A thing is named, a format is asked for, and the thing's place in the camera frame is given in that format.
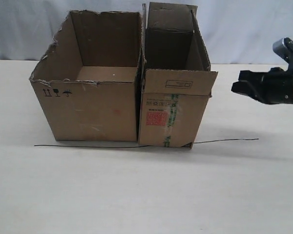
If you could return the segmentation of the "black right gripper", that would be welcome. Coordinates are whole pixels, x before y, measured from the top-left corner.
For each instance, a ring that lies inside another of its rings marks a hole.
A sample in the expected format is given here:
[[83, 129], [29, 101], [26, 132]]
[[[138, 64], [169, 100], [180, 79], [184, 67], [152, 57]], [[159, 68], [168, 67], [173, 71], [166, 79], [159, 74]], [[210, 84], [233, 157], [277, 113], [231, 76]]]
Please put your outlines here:
[[[262, 95], [252, 84], [262, 85]], [[293, 72], [280, 67], [267, 73], [242, 70], [231, 91], [265, 104], [293, 104]]]

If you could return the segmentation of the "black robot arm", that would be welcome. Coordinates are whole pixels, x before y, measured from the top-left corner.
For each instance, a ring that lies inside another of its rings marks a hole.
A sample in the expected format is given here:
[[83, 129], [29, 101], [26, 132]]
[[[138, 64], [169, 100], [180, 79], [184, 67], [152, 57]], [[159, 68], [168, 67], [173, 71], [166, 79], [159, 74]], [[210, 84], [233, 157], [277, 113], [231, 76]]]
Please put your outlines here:
[[266, 105], [293, 104], [293, 40], [281, 38], [272, 50], [287, 64], [287, 70], [273, 67], [267, 72], [241, 70], [231, 91]]

